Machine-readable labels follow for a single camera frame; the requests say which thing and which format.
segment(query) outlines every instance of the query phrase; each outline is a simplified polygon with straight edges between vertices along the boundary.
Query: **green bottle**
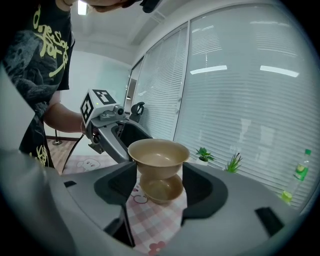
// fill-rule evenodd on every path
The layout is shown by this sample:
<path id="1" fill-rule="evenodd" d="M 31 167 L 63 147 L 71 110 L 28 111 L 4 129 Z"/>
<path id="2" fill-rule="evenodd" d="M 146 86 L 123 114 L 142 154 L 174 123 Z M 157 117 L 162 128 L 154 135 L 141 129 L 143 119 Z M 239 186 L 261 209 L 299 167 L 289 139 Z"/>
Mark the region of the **green bottle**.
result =
<path id="1" fill-rule="evenodd" d="M 309 167 L 309 158 L 311 155 L 311 150 L 306 149 L 304 152 L 304 157 L 298 163 L 295 168 L 294 174 L 292 176 L 291 181 L 289 182 L 288 186 L 283 191 L 281 198 L 286 202 L 290 203 L 292 197 L 294 196 L 295 192 L 299 188 L 300 184 L 304 181 Z"/>

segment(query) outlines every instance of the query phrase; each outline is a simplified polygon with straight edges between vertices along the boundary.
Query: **black t-shirt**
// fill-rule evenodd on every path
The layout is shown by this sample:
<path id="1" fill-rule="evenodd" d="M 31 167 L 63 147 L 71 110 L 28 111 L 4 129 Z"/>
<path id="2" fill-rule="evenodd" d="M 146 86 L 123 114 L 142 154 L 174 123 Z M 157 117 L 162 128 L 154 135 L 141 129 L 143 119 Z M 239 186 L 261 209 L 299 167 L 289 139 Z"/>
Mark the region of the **black t-shirt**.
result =
<path id="1" fill-rule="evenodd" d="M 15 33 L 3 64 L 16 89 L 35 112 L 19 149 L 42 165 L 54 167 L 43 117 L 55 91 L 69 89 L 74 38 L 70 12 L 59 9 L 55 0 L 42 2 L 24 29 Z"/>

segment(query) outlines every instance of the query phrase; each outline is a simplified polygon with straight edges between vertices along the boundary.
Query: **potted plant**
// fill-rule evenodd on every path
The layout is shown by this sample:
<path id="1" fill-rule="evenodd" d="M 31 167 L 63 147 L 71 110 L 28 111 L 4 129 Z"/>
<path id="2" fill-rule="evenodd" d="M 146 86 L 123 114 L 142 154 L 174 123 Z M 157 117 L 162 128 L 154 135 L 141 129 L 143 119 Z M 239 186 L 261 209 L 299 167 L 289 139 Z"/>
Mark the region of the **potted plant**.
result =
<path id="1" fill-rule="evenodd" d="M 227 163 L 225 167 L 225 171 L 229 173 L 236 173 L 238 171 L 238 168 L 241 166 L 239 165 L 240 161 L 242 160 L 240 153 L 237 155 L 234 154 L 231 158 L 231 161 Z"/>
<path id="2" fill-rule="evenodd" d="M 196 155 L 200 155 L 195 162 L 199 165 L 207 166 L 208 160 L 215 160 L 211 153 L 207 152 L 205 147 L 200 147 L 200 149 L 196 151 Z"/>

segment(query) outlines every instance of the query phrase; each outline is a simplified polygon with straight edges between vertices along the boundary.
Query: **person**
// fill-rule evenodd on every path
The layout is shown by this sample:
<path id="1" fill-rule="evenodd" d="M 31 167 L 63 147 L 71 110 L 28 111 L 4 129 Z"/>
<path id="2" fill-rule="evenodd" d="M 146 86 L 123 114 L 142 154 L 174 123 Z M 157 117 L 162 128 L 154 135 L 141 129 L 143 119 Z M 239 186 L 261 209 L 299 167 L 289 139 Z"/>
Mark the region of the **person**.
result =
<path id="1" fill-rule="evenodd" d="M 69 89 L 69 67 L 75 39 L 71 6 L 76 0 L 33 0 L 31 15 L 14 32 L 2 63 L 13 85 L 34 117 L 20 145 L 20 151 L 54 167 L 44 123 L 66 133 L 85 131 L 80 113 L 60 103 L 61 91 Z M 132 0 L 84 0 L 98 12 L 126 8 Z"/>

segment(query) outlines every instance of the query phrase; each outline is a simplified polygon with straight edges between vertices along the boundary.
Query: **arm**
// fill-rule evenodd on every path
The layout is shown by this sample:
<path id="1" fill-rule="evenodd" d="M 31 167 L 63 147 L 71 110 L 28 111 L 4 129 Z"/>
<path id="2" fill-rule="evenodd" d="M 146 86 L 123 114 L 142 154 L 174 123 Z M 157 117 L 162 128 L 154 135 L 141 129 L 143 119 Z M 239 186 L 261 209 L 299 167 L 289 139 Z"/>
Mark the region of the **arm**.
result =
<path id="1" fill-rule="evenodd" d="M 56 91 L 53 94 L 49 107 L 44 113 L 44 122 L 51 128 L 65 133 L 81 133 L 85 131 L 81 114 L 67 109 L 60 103 L 60 91 Z"/>

